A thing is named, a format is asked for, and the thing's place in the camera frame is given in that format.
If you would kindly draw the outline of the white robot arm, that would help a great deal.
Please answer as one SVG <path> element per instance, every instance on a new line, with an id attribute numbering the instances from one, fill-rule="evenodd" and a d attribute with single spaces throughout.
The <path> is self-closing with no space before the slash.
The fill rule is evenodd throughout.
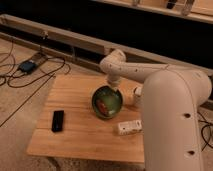
<path id="1" fill-rule="evenodd" d="M 205 72 L 172 64 L 130 63 L 119 49 L 104 57 L 100 68 L 112 87 L 122 77 L 142 85 L 146 171 L 204 171 L 197 112 L 212 91 Z"/>

